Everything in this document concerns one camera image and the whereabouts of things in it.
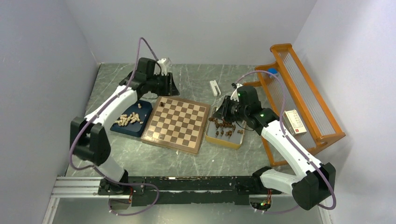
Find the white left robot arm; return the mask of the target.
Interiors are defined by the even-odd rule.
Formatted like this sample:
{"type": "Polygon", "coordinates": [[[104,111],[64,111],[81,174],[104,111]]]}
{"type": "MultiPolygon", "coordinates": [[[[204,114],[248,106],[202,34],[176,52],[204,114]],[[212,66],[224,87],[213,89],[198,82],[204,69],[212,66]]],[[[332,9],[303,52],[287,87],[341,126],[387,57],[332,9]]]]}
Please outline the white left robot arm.
{"type": "Polygon", "coordinates": [[[168,58],[141,57],[134,69],[119,82],[114,93],[84,118],[75,117],[70,126],[69,162],[76,156],[103,176],[107,191],[123,194],[129,188],[128,172],[110,155],[107,133],[114,121],[146,93],[178,96],[168,58]]]}

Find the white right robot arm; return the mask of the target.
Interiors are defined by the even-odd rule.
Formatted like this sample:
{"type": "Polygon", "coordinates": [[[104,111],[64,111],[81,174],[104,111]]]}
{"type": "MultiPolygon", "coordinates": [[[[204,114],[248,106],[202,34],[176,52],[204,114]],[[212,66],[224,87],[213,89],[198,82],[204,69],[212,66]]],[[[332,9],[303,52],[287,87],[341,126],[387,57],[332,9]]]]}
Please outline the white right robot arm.
{"type": "Polygon", "coordinates": [[[335,209],[335,167],[310,154],[284,127],[282,118],[272,109],[263,108],[254,87],[240,86],[235,92],[238,99],[225,96],[213,117],[227,123],[245,121],[281,154],[294,171],[289,175],[265,168],[252,180],[253,190],[264,193],[267,189],[274,189],[289,194],[304,210],[315,206],[335,209]]]}

